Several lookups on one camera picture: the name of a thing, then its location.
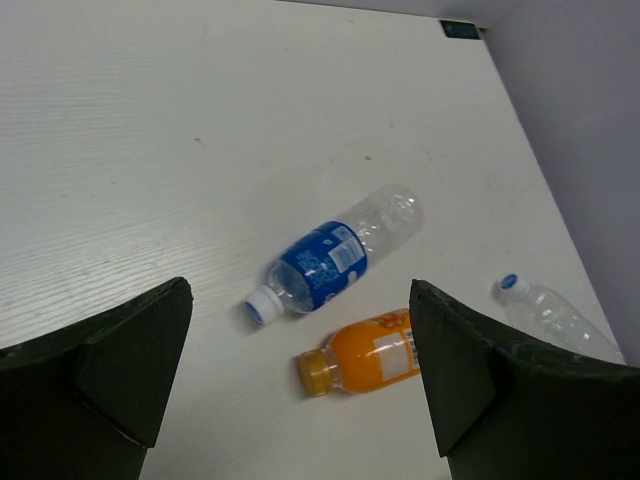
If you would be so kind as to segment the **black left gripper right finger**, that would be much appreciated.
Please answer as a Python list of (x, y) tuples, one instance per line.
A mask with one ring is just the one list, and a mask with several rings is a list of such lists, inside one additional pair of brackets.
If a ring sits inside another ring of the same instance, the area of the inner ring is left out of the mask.
[(635, 479), (639, 371), (567, 351), (416, 280), (411, 329), (455, 479)]

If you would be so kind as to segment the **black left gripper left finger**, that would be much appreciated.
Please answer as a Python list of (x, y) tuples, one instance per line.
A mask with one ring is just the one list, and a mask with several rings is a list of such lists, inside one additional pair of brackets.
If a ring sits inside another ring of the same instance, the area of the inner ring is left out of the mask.
[(2, 349), (2, 478), (139, 478), (192, 311), (191, 286), (177, 277)]

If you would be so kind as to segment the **orange juice bottle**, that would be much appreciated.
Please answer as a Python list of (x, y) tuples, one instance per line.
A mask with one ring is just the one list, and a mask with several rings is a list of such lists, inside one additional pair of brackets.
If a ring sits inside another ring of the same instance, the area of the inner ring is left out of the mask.
[(321, 348), (297, 357), (298, 372), (310, 397), (335, 390), (363, 394), (420, 373), (406, 308), (347, 325)]

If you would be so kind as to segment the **clear bottle blue-white cap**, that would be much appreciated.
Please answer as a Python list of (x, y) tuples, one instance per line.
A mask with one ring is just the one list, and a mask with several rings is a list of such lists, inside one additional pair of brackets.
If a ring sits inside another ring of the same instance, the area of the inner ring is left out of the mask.
[(554, 290), (514, 273), (500, 279), (497, 288), (511, 327), (577, 354), (626, 364), (618, 347)]

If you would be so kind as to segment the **blue label clear bottle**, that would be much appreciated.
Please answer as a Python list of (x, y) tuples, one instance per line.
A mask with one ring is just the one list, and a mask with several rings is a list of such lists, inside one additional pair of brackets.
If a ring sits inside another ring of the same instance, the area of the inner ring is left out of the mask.
[(258, 327), (306, 315), (352, 286), (422, 228), (416, 195), (385, 185), (294, 242), (266, 269), (243, 306)]

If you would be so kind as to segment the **blue table label sticker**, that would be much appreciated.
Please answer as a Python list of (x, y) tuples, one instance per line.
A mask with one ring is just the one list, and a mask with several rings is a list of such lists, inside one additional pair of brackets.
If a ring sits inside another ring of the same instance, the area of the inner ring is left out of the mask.
[(454, 20), (439, 21), (444, 35), (451, 39), (480, 40), (481, 35), (474, 23)]

